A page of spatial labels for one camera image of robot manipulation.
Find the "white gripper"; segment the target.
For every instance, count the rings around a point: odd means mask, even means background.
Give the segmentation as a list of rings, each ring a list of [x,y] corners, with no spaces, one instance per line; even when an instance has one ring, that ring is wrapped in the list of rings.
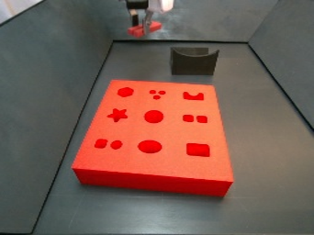
[[[173,10],[174,0],[122,0],[127,3],[131,18],[131,25],[139,25],[139,15],[137,10],[146,10],[142,21],[143,33],[150,33],[154,12],[166,13]]]

